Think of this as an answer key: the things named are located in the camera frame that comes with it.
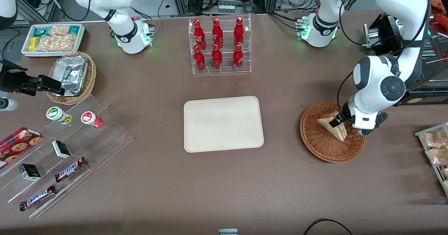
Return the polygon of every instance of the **table surface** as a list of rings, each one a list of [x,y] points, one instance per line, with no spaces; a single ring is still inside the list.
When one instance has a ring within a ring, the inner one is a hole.
[[[346,12],[344,28],[360,41],[362,25],[378,14]],[[355,160],[323,162],[300,139],[301,114],[313,103],[334,101],[366,51],[341,32],[328,47],[313,48],[268,15],[251,18],[252,72],[226,76],[192,75],[187,18],[163,20],[154,46],[136,55],[117,47],[105,22],[85,23],[82,50],[98,69],[93,94],[135,139],[38,219],[0,197],[0,233],[213,235],[238,228],[241,235],[292,235],[322,217],[358,235],[446,232],[448,206],[430,205],[446,199],[413,133],[448,121],[448,107],[387,109],[389,119]],[[54,61],[24,57],[21,64],[37,75]],[[355,91],[347,82],[341,99]],[[187,153],[185,102],[237,96],[259,99],[264,145]],[[0,136],[21,126],[42,128],[49,123],[44,112],[57,105],[45,93],[11,97],[21,106],[0,114]],[[344,234],[329,224],[309,234],[332,231]]]

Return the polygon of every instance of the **acrylic display stand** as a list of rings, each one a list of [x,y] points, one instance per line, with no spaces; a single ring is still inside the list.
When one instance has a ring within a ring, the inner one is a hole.
[[[233,53],[235,51],[235,45],[233,42],[233,31],[235,29],[235,25],[237,24],[237,18],[243,18],[243,26],[244,26],[244,42],[242,45],[242,52],[244,54],[243,58],[243,68],[240,71],[235,71],[233,69]],[[194,51],[193,47],[196,45],[195,41],[195,26],[193,25],[193,21],[197,18],[189,19],[189,40],[190,40],[190,54],[191,54],[191,65],[193,74],[219,74],[219,73],[239,73],[239,72],[250,72],[252,69],[251,62],[251,16],[250,15],[229,15],[229,16],[219,16],[219,22],[221,24],[221,28],[223,29],[224,35],[224,47],[221,49],[223,54],[223,66],[221,70],[216,70],[213,68],[213,61],[211,58],[211,53],[213,52],[213,37],[211,35],[211,31],[213,30],[213,20],[203,21],[199,18],[201,22],[201,27],[205,32],[205,41],[207,43],[207,48],[202,51],[205,57],[205,71],[199,72],[197,71],[195,65],[195,59],[193,58]]]
[[[423,140],[423,138],[421,137],[421,135],[423,133],[428,133],[428,132],[432,132],[434,130],[437,130],[439,128],[442,128],[443,131],[445,131],[445,134],[448,136],[448,123],[444,123],[441,125],[436,125],[434,127],[428,128],[426,130],[414,133],[415,136],[418,136],[421,144],[423,145],[423,148],[425,149],[425,151],[428,151],[429,148],[427,147],[426,142]],[[445,176],[442,174],[442,169],[448,167],[447,165],[432,165],[432,168],[434,168],[435,174],[437,175],[437,178],[439,179],[440,183],[442,183],[443,181],[447,180],[447,178],[445,178]],[[443,190],[445,191],[445,195],[448,196],[448,191],[447,189],[445,189],[445,187],[442,187]]]
[[[104,121],[101,128],[93,128],[81,122],[83,112],[92,111]],[[69,125],[52,122],[40,130],[44,140],[0,171],[0,187],[9,203],[17,206],[22,201],[46,190],[50,185],[56,187],[56,195],[51,195],[35,203],[24,214],[38,217],[54,203],[72,190],[77,184],[114,156],[132,141],[129,133],[117,123],[107,111],[107,106],[90,95],[67,111],[73,116]],[[62,159],[56,156],[51,143],[58,139],[65,142],[71,157]],[[73,174],[56,183],[55,175],[75,163],[81,157],[88,162]],[[22,178],[18,166],[22,163],[36,165],[41,178],[26,181]]]

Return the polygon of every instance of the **coca-cola bottle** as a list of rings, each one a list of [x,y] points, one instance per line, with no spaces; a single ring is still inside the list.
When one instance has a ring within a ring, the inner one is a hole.
[[[213,43],[218,44],[219,48],[224,47],[224,37],[223,37],[223,29],[219,24],[219,19],[213,19],[213,31],[211,31],[211,35],[213,36]]]
[[[201,27],[201,22],[199,20],[195,20],[193,24],[195,25],[194,35],[196,44],[199,45],[202,50],[205,50],[207,48],[207,43],[205,42],[205,33]]]
[[[223,54],[219,50],[217,43],[213,45],[213,52],[211,53],[211,58],[213,59],[213,68],[220,70],[223,64]]]
[[[233,69],[240,71],[243,69],[243,57],[244,54],[241,51],[241,44],[235,46],[235,52],[233,53]]]
[[[243,45],[244,42],[244,27],[243,27],[243,18],[237,18],[237,25],[235,26],[235,30],[233,31],[234,40],[233,43],[235,47],[238,44]]]
[[[195,54],[193,55],[193,58],[195,58],[195,64],[197,71],[204,72],[205,71],[205,58],[203,53],[201,52],[201,48],[199,45],[195,45],[193,48],[195,50]]]

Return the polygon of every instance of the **beige tray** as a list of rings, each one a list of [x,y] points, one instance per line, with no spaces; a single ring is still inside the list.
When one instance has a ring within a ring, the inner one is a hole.
[[[254,96],[188,101],[184,106],[184,148],[208,152],[261,147],[259,101]]]

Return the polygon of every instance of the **wicker basket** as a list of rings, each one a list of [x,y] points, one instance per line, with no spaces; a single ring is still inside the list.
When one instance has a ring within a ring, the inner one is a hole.
[[[85,74],[85,82],[84,82],[84,87],[83,87],[83,93],[81,93],[80,96],[77,97],[58,97],[58,96],[53,96],[50,93],[47,92],[47,96],[51,99],[51,101],[55,102],[55,103],[59,103],[59,104],[65,104],[65,105],[73,105],[73,104],[77,104],[81,101],[83,101],[87,96],[89,96],[92,93],[93,90],[93,86],[95,85],[95,78],[96,78],[96,67],[95,67],[95,63],[92,61],[92,58],[90,58],[90,56],[84,52],[76,52],[76,53],[71,53],[67,56],[64,57],[75,57],[75,56],[82,56],[85,57],[88,61],[88,67],[87,67],[87,73]],[[55,69],[57,61],[55,62],[55,64],[53,64],[53,68],[51,68],[50,70],[50,77],[53,75],[53,71]]]
[[[318,158],[331,163],[353,160],[365,144],[365,136],[360,136],[349,122],[344,122],[347,137],[341,142],[316,121],[319,116],[337,110],[337,104],[332,101],[315,103],[307,108],[300,120],[300,135],[307,148]]]

